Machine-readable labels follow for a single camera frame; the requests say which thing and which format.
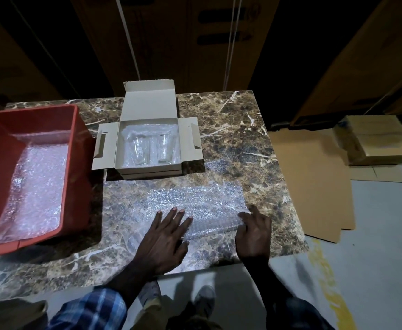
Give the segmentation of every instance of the person's left hand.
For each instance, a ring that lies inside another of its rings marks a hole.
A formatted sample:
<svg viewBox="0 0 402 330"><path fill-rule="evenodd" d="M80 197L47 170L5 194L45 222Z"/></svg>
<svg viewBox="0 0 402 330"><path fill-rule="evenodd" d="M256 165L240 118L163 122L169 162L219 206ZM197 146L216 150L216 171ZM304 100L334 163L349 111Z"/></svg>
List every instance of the person's left hand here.
<svg viewBox="0 0 402 330"><path fill-rule="evenodd" d="M192 223L189 216L180 225L184 210L177 213L174 207L161 221L162 212L158 211L148 232L140 243L133 261L146 266L151 275L163 275L181 264L187 253L188 241L176 248L178 241Z"/></svg>

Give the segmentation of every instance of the shoe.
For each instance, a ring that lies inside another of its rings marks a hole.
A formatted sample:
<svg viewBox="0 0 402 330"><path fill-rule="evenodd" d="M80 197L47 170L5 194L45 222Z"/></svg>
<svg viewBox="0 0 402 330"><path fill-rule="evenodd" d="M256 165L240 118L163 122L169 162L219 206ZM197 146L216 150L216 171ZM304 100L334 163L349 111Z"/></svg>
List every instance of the shoe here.
<svg viewBox="0 0 402 330"><path fill-rule="evenodd" d="M138 294L138 299L140 300L142 306L146 304L147 301L155 299L161 296L160 286L156 280L145 283L142 290Z"/></svg>
<svg viewBox="0 0 402 330"><path fill-rule="evenodd" d="M215 298L216 294L213 287L209 285L204 285L201 287L197 296L195 297L195 301L193 301L197 315L208 319L213 313L213 309L215 307Z"/></svg>

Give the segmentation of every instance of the marble tabletop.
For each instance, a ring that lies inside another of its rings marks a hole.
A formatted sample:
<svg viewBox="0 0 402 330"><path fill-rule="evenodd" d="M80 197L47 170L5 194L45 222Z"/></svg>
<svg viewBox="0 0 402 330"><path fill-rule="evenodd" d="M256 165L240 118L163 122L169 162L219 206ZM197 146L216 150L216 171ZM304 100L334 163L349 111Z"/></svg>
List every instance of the marble tabletop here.
<svg viewBox="0 0 402 330"><path fill-rule="evenodd" d="M94 172L89 228L0 256L0 300L107 281L133 258L141 240L130 209L159 188L238 181L246 203L272 218L271 256L308 250L252 91L176 96L180 117L198 117L204 164L184 166L183 176L139 181L116 180L111 170L105 176ZM123 98L12 103L8 108L65 103L80 108L96 136L99 123L118 121ZM229 231L190 241L187 256L172 273L238 261L235 231Z"/></svg>

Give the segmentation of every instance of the concrete floor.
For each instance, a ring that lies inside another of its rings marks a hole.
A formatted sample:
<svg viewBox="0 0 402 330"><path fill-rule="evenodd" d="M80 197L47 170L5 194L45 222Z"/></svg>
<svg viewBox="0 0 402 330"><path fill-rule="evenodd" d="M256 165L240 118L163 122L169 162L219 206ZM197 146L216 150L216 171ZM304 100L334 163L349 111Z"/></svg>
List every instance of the concrete floor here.
<svg viewBox="0 0 402 330"><path fill-rule="evenodd" d="M402 183L352 181L357 229L332 244L308 238L310 252L270 260L285 284L339 329L402 329ZM167 276L160 280L169 313L179 313L204 284L215 287L212 320L225 329L264 329L259 293L241 265ZM49 316L91 288L48 292ZM128 312L129 329L140 310Z"/></svg>

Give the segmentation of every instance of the red plastic bin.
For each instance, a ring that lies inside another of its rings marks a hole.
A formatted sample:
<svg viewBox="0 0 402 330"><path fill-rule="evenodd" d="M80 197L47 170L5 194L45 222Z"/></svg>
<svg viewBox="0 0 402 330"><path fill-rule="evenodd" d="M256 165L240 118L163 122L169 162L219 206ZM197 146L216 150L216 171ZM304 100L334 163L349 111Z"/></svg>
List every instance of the red plastic bin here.
<svg viewBox="0 0 402 330"><path fill-rule="evenodd" d="M7 204L11 180L25 144L12 134L71 131L68 140L60 225L44 235L0 244L0 255L54 236L85 229L89 221L93 138L78 113L77 105L0 111L0 216Z"/></svg>

